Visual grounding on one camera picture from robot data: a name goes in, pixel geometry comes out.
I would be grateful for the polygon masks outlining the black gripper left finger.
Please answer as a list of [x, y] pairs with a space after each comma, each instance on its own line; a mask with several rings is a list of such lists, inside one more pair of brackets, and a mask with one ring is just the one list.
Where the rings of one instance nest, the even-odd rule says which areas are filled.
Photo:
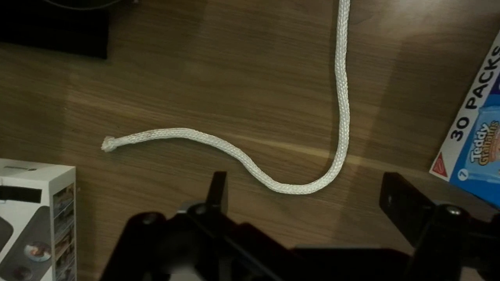
[[227, 209], [228, 209], [227, 173], [216, 171], [213, 174], [210, 190], [205, 199], [205, 213], [217, 223], [225, 223], [228, 220]]

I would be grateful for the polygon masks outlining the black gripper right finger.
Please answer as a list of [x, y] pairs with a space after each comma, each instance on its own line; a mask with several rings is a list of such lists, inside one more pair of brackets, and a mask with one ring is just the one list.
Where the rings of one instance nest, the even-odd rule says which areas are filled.
[[436, 204], [396, 171], [386, 171], [382, 181], [380, 207], [405, 235], [416, 245]]

